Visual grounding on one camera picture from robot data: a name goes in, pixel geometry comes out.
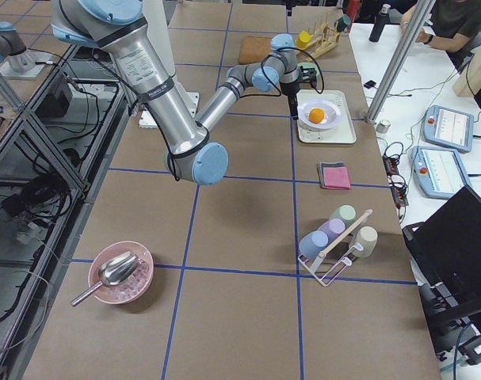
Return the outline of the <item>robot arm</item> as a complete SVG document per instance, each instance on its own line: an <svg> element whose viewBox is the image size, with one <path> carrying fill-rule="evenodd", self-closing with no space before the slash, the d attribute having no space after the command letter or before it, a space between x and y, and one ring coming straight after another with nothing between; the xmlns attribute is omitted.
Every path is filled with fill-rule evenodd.
<svg viewBox="0 0 481 380"><path fill-rule="evenodd" d="M168 38L162 2L78 0L51 5L58 40L109 53L126 86L157 123L167 148L167 168L177 180L210 185L223 179L228 153L211 141L210 132L247 88L262 92L281 88L291 115L297 116L301 75L289 34L272 38L271 52L260 63L232 67L209 102L193 115L152 45L159 37Z"/></svg>
<svg viewBox="0 0 481 380"><path fill-rule="evenodd" d="M31 55L14 26L7 21L0 21L0 64L5 60L11 69L24 73L34 67Z"/></svg>

